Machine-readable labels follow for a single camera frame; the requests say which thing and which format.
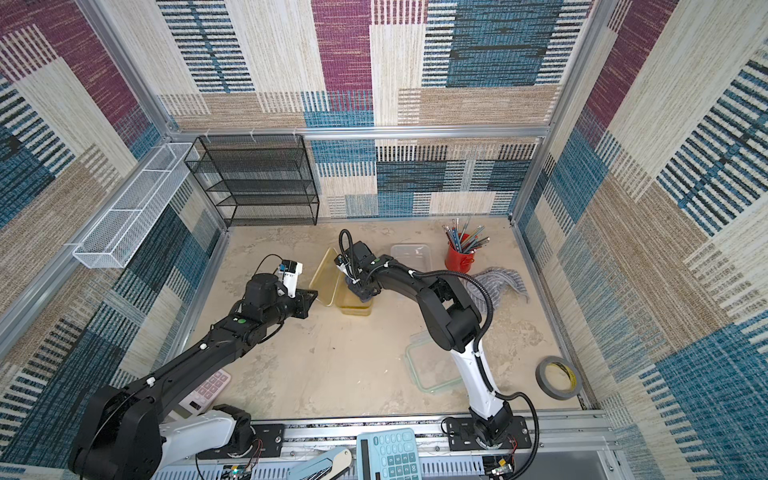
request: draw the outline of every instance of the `white wire mesh basket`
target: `white wire mesh basket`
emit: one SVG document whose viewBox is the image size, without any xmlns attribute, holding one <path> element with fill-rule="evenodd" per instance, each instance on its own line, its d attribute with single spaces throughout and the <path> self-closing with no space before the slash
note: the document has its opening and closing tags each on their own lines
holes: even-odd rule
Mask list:
<svg viewBox="0 0 768 480">
<path fill-rule="evenodd" d="M 165 144 L 74 250 L 88 268 L 125 268 L 189 174 L 191 143 Z"/>
</svg>

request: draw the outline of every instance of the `plastic container lid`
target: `plastic container lid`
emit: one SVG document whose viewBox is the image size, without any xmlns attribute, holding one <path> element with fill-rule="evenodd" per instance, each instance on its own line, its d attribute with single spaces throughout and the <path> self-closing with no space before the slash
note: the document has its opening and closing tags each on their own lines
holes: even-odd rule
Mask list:
<svg viewBox="0 0 768 480">
<path fill-rule="evenodd" d="M 441 349 L 426 330 L 411 335 L 405 360 L 411 380 L 424 393 L 443 393 L 462 384 L 451 353 Z"/>
<path fill-rule="evenodd" d="M 343 277 L 343 273 L 333 262 L 336 255 L 338 255 L 336 249 L 330 247 L 320 261 L 320 265 L 315 270 L 310 282 L 310 290 L 317 290 L 317 301 L 325 306 L 333 305 L 333 299 L 339 289 L 339 281 Z"/>
<path fill-rule="evenodd" d="M 432 252 L 429 245 L 424 243 L 398 243 L 392 245 L 389 254 L 403 265 L 419 272 L 432 270 Z"/>
</svg>

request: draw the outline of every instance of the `calculator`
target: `calculator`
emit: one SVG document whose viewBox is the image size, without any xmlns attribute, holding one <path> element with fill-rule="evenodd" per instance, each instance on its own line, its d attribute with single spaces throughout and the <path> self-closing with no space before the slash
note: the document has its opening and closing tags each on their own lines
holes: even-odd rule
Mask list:
<svg viewBox="0 0 768 480">
<path fill-rule="evenodd" d="M 170 411 L 168 416 L 173 420 L 188 419 L 199 415 L 214 402 L 219 392 L 227 386 L 232 377 L 229 373 L 219 370 L 210 376 L 202 385 L 185 396 L 179 404 Z"/>
<path fill-rule="evenodd" d="M 421 480 L 413 430 L 358 435 L 356 467 L 358 480 Z"/>
</svg>

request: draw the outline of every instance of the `purple fabric patch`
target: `purple fabric patch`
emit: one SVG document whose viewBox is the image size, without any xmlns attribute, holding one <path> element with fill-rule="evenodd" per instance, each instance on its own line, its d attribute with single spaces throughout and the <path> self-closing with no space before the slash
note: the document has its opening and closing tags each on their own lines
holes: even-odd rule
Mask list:
<svg viewBox="0 0 768 480">
<path fill-rule="evenodd" d="M 327 91 L 370 91 L 371 0 L 312 0 Z"/>
</svg>

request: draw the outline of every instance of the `gray cloth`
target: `gray cloth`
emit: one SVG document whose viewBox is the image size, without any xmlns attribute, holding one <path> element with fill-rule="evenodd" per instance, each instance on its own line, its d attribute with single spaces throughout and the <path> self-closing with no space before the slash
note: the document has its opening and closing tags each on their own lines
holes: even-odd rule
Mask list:
<svg viewBox="0 0 768 480">
<path fill-rule="evenodd" d="M 525 289 L 523 279 L 520 278 L 520 274 L 515 270 L 508 270 L 501 268 L 500 266 L 492 266 L 477 275 L 473 275 L 474 278 L 480 281 L 485 289 L 488 291 L 488 295 L 491 296 L 494 310 L 502 303 L 502 293 L 504 288 L 509 285 L 512 289 L 525 297 L 525 301 L 528 302 L 528 291 Z M 480 313 L 485 315 L 485 298 L 480 294 L 478 287 L 474 286 L 466 280 L 462 280 L 464 287 L 466 287 L 469 296 L 475 305 L 478 306 Z"/>
</svg>

